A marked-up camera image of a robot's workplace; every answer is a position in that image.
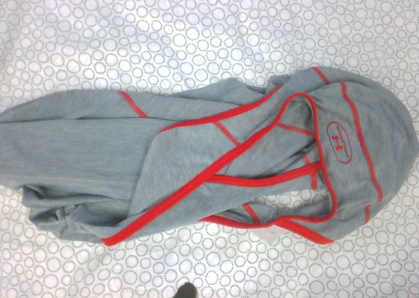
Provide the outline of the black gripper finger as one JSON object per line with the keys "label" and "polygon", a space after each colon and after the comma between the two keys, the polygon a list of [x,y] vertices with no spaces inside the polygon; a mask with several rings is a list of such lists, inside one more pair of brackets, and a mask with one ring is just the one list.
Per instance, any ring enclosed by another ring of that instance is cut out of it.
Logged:
{"label": "black gripper finger", "polygon": [[197,298],[197,289],[192,283],[185,283],[176,292],[176,298]]}

